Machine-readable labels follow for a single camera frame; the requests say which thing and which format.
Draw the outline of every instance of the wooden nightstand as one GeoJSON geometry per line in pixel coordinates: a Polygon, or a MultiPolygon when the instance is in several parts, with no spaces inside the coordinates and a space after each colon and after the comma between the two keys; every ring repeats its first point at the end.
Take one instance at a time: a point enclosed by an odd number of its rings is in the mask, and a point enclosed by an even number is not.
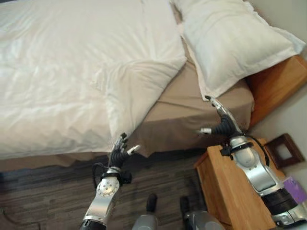
{"type": "MultiPolygon", "coordinates": [[[[261,149],[253,143],[262,162],[265,162],[261,149]]],[[[209,213],[227,230],[267,230],[276,227],[270,212],[248,183],[243,171],[229,157],[221,156],[221,148],[209,147],[194,165],[209,213]]],[[[270,167],[279,178],[284,178],[284,174],[276,169],[272,161],[270,167]]]]}

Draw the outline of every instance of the picture frame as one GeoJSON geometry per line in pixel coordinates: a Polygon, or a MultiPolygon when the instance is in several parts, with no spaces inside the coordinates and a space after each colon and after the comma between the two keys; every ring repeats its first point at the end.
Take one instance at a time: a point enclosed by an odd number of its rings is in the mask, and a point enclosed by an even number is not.
{"type": "Polygon", "coordinates": [[[277,169],[284,168],[304,161],[301,151],[298,149],[289,134],[281,136],[266,143],[266,150],[269,152],[272,161],[277,169]]]}

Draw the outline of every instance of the power cord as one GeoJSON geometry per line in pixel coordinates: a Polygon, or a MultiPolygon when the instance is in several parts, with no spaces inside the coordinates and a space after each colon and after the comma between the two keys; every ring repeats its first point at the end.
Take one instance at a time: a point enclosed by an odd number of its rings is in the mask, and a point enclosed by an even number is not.
{"type": "Polygon", "coordinates": [[[251,135],[247,135],[247,134],[244,134],[247,138],[250,138],[250,139],[253,139],[258,145],[259,147],[261,148],[261,150],[263,151],[264,153],[264,159],[265,159],[265,164],[269,167],[270,166],[270,158],[264,148],[264,146],[256,139],[254,138],[253,136],[251,135]]]}
{"type": "Polygon", "coordinates": [[[93,166],[92,166],[92,178],[93,178],[93,185],[94,185],[95,191],[97,189],[96,170],[97,170],[98,167],[100,167],[102,169],[102,171],[104,171],[105,169],[108,169],[108,167],[104,166],[103,163],[93,164],[93,166]]]}
{"type": "Polygon", "coordinates": [[[5,210],[3,208],[1,208],[1,212],[4,216],[4,218],[11,224],[13,225],[16,225],[16,226],[19,226],[19,227],[26,227],[26,226],[29,226],[29,225],[33,225],[33,224],[36,224],[37,227],[38,227],[38,230],[41,230],[41,225],[39,222],[37,221],[33,221],[33,222],[26,222],[26,223],[20,223],[20,222],[17,222],[13,219],[11,219],[6,213],[5,213],[5,210]]]}

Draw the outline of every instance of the robotic arm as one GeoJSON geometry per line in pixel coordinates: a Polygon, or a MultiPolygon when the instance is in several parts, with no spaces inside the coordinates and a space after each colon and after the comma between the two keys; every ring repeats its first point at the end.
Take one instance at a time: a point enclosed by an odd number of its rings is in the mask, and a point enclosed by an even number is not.
{"type": "Polygon", "coordinates": [[[127,135],[122,134],[114,144],[108,170],[102,174],[96,186],[96,196],[83,218],[80,230],[106,230],[121,186],[131,182],[131,174],[122,173],[121,167],[140,148],[137,145],[125,152],[126,142],[127,135]]]}
{"type": "Polygon", "coordinates": [[[252,149],[246,135],[240,130],[232,114],[216,99],[206,96],[216,108],[221,123],[214,128],[202,128],[200,133],[218,134],[228,137],[221,154],[229,156],[243,170],[251,186],[261,197],[277,226],[288,226],[307,220],[306,204],[297,204],[284,188],[282,181],[264,165],[258,153],[252,149]]]}

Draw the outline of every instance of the white duvet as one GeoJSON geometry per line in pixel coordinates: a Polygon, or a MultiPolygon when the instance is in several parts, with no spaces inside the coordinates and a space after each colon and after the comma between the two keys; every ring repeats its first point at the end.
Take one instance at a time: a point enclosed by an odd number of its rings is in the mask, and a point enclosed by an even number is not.
{"type": "Polygon", "coordinates": [[[0,4],[0,159],[110,151],[185,63],[166,0],[0,4]]]}

